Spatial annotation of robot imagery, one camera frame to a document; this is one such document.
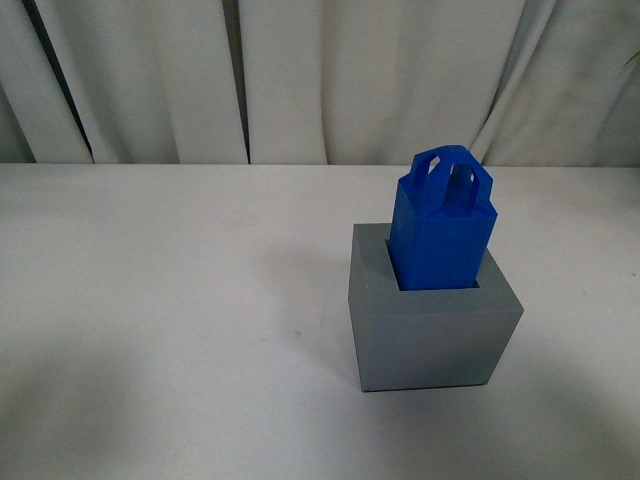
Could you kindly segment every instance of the curtain fold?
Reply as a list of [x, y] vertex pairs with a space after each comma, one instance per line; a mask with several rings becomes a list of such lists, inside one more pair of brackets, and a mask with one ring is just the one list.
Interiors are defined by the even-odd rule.
[[29, 16], [0, 2], [0, 159], [91, 163]]
[[533, 28], [535, 50], [476, 142], [485, 163], [640, 166], [640, 109], [624, 106], [638, 106], [637, 63], [623, 67], [640, 48], [640, 3], [558, 0], [540, 9], [548, 20], [539, 40], [542, 22]]
[[0, 2], [0, 161], [640, 166], [636, 0], [30, 3], [61, 72]]
[[96, 163], [246, 163], [220, 2], [39, 1]]

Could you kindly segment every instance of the blue handle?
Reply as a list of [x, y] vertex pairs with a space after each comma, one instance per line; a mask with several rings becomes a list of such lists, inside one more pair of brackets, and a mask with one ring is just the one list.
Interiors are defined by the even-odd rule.
[[[433, 160], [440, 162], [429, 172]], [[428, 217], [443, 207], [446, 201], [455, 202], [459, 213], [489, 205], [493, 180], [486, 170], [461, 145], [419, 153], [413, 159], [405, 181], [410, 197], [420, 216]]]

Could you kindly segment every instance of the blue block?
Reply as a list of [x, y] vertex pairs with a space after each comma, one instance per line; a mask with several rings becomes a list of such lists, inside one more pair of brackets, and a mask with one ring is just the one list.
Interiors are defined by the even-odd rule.
[[[429, 172], [434, 160], [439, 162]], [[498, 216], [493, 179], [471, 152], [419, 153], [398, 180], [389, 255], [401, 290], [471, 288]]]

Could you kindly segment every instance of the white surface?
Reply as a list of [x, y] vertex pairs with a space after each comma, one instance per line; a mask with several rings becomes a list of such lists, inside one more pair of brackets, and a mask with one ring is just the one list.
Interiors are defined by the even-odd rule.
[[352, 224], [406, 170], [0, 166], [0, 477], [638, 478], [640, 171], [490, 169], [491, 381], [364, 394]]

